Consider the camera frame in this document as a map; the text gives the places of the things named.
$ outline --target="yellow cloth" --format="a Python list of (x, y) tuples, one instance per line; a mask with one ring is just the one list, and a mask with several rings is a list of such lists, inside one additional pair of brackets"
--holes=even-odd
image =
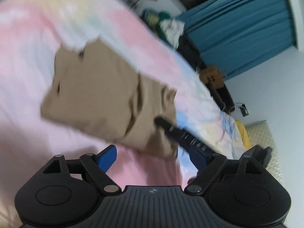
[(244, 147), (247, 150), (249, 150), (252, 146), (251, 146), (251, 141), (250, 141), (250, 139), (249, 139), (249, 137), (247, 135), (247, 132), (246, 132), (244, 124), (242, 122), (238, 121), (238, 120), (235, 120), (235, 123), (237, 124), (237, 127), (238, 127), (238, 129), (240, 131)]

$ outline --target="metal screw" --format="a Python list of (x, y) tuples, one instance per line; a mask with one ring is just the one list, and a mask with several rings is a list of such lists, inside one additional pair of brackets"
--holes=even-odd
[(119, 190), (119, 187), (117, 185), (107, 185), (106, 187), (103, 188), (104, 191), (108, 193), (114, 193)]
[(191, 193), (198, 193), (198, 192), (202, 191), (202, 187), (200, 187), (198, 185), (190, 185), (187, 187), (187, 190)]

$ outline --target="brown cloth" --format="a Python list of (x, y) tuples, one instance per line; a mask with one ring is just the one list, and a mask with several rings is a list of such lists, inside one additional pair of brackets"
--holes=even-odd
[(55, 77), (41, 115), (105, 141), (120, 143), (160, 157), (176, 157), (171, 143), (153, 119), (176, 124), (176, 91), (138, 74), (100, 40), (83, 54), (60, 48)]

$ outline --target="tie-dye bedsheet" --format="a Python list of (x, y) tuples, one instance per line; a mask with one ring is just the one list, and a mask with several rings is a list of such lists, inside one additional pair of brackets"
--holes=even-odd
[[(14, 196), (53, 155), (78, 158), (109, 145), (40, 117), (60, 45), (81, 50), (100, 37), (135, 69), (177, 89), (180, 127), (230, 159), (245, 151), (234, 120), (219, 110), (197, 74), (119, 0), (2, 0), (0, 37), (0, 220), (6, 226), (20, 225)], [(122, 188), (185, 187), (196, 169), (181, 149), (176, 161), (120, 146), (108, 174)]]

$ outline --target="curtain fold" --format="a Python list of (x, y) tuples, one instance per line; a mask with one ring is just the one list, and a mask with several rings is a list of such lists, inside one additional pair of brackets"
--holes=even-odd
[(177, 19), (204, 62), (226, 79), (295, 44), (288, 0), (209, 0)]

